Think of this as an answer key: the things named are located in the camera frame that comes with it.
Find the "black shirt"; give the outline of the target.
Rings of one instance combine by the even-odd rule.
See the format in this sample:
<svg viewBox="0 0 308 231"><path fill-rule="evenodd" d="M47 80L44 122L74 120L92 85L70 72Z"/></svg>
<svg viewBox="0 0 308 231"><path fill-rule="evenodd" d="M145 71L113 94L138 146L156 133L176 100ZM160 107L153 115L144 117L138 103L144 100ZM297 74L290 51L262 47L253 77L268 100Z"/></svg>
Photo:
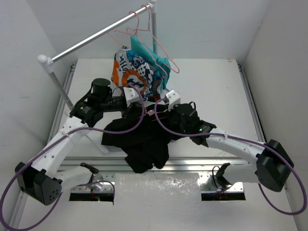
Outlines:
<svg viewBox="0 0 308 231"><path fill-rule="evenodd" d="M178 127L178 120L173 114L185 112L188 116L195 117L197 112L189 103L178 105L168 111L166 105L157 106L157 114L163 125L171 131L184 134L185 131ZM114 146L122 149L127 156L125 161L135 173L144 173L153 167L162 169L169 159L168 144L181 139L164 130L157 122L154 115L145 115L140 125L131 132L124 134L108 134L102 136L101 145Z"/></svg>

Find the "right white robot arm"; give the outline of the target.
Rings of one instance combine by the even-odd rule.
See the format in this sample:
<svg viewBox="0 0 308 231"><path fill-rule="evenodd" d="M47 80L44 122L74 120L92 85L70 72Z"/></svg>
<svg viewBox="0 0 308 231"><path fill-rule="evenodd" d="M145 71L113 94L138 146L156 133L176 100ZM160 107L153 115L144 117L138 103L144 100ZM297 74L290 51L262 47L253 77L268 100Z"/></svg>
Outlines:
<svg viewBox="0 0 308 231"><path fill-rule="evenodd" d="M197 145L219 149L245 160L245 164L224 163L213 176L216 188L224 189L237 182L259 183L267 189L280 192L294 164L276 140L267 143L245 141L205 122L198 116L195 103L175 105L168 113L168 128L189 134Z"/></svg>

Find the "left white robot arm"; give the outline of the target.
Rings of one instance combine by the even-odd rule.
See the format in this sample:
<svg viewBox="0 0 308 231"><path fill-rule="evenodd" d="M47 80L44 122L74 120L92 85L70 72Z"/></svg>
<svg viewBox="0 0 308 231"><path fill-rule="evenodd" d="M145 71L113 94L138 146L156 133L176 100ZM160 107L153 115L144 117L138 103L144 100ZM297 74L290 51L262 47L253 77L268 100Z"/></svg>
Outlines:
<svg viewBox="0 0 308 231"><path fill-rule="evenodd" d="M89 164L81 163L59 173L58 168L79 140L94 129L104 113L124 111L139 96L132 85L122 87L122 95L113 96L111 82L105 78L92 81L90 90L75 104L62 128L45 148L28 163L15 167L22 192L43 205L51 205L66 189L87 184L98 174Z"/></svg>

